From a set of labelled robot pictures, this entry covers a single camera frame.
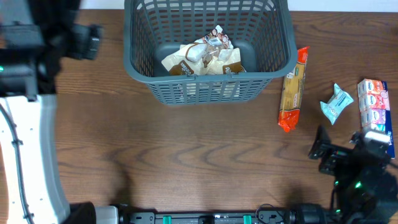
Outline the pale green wipes packet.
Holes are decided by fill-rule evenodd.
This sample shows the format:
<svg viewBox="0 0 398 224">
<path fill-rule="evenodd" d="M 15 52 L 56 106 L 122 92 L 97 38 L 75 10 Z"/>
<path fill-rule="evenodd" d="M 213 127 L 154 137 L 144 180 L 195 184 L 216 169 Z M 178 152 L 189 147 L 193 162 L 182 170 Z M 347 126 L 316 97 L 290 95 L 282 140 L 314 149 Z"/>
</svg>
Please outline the pale green wipes packet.
<svg viewBox="0 0 398 224">
<path fill-rule="evenodd" d="M 321 101 L 320 108 L 330 123 L 334 125 L 342 111 L 353 102 L 354 99 L 335 83 L 333 85 L 333 96 L 327 103 Z"/>
</svg>

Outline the orange spaghetti packet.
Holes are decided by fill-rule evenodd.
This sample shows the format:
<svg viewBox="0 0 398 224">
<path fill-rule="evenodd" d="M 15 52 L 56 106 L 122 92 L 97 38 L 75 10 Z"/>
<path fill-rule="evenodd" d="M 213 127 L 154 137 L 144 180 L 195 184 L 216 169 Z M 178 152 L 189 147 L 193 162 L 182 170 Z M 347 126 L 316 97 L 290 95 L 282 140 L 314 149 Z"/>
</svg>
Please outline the orange spaghetti packet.
<svg viewBox="0 0 398 224">
<path fill-rule="evenodd" d="M 309 48 L 309 46 L 306 46 L 298 49 L 295 67 L 284 77 L 278 125 L 286 133 L 295 129 L 299 121 Z"/>
</svg>

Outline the Kleenex tissue multipack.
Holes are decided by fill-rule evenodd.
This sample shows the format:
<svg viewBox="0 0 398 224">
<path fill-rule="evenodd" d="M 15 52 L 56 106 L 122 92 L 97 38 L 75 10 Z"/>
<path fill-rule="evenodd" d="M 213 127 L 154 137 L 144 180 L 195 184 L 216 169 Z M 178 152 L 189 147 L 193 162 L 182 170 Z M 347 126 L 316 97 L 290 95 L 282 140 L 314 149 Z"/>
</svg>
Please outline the Kleenex tissue multipack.
<svg viewBox="0 0 398 224">
<path fill-rule="evenodd" d="M 386 152 L 394 159 L 396 152 L 387 83 L 365 78 L 358 83 L 357 89 L 361 127 L 381 131 L 388 135 L 390 140 Z"/>
</svg>

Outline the PanTree snack bag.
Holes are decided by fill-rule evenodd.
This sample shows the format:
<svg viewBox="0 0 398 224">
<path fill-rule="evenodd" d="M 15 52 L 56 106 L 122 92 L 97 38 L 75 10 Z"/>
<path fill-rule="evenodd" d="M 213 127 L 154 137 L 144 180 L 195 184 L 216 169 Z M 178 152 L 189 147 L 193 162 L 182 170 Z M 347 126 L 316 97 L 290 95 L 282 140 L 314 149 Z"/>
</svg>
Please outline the PanTree snack bag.
<svg viewBox="0 0 398 224">
<path fill-rule="evenodd" d="M 240 49 L 222 49 L 211 61 L 208 73 L 210 75 L 238 74 L 246 72 L 241 63 Z"/>
<path fill-rule="evenodd" d="M 222 49 L 235 49 L 229 37 L 220 26 L 191 44 L 181 45 L 180 49 L 163 59 L 162 65 L 170 75 L 209 75 L 211 61 Z"/>
</svg>

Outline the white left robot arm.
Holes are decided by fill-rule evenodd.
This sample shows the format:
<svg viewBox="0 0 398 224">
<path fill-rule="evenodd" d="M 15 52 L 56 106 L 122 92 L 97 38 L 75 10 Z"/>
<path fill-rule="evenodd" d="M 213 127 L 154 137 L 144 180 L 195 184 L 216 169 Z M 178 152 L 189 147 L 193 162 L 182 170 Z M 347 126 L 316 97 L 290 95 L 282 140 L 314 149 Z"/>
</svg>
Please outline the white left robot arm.
<svg viewBox="0 0 398 224">
<path fill-rule="evenodd" d="M 100 26 L 6 21 L 1 26 L 1 152 L 8 223 L 96 223 L 90 202 L 70 203 L 55 148 L 55 77 L 64 57 L 93 59 Z"/>
</svg>

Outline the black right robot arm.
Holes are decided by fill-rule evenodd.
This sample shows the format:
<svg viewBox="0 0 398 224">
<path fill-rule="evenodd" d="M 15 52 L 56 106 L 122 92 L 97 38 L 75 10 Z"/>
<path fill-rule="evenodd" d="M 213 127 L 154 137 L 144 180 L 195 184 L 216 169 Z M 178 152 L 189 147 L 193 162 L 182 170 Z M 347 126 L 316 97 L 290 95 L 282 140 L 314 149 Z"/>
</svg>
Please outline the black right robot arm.
<svg viewBox="0 0 398 224">
<path fill-rule="evenodd" d="M 286 223 L 389 223 L 397 213 L 397 178 L 387 171 L 389 136 L 373 129 L 352 135 L 354 148 L 335 145 L 323 126 L 308 154 L 318 170 L 335 178 L 330 207 L 297 204 Z"/>
</svg>

